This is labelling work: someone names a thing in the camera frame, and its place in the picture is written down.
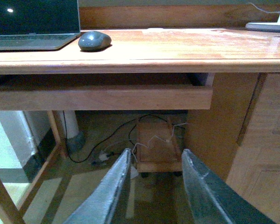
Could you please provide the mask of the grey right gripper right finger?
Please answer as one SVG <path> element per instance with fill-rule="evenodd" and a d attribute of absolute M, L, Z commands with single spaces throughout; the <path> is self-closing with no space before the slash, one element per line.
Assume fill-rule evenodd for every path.
<path fill-rule="evenodd" d="M 182 153 L 182 175 L 195 224 L 273 224 L 190 149 Z"/>

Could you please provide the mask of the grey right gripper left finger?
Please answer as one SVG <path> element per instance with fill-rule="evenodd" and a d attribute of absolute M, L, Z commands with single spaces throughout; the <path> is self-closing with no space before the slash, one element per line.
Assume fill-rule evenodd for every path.
<path fill-rule="evenodd" d="M 65 224 L 124 224 L 130 193 L 131 149 L 126 148 L 93 193 Z"/>

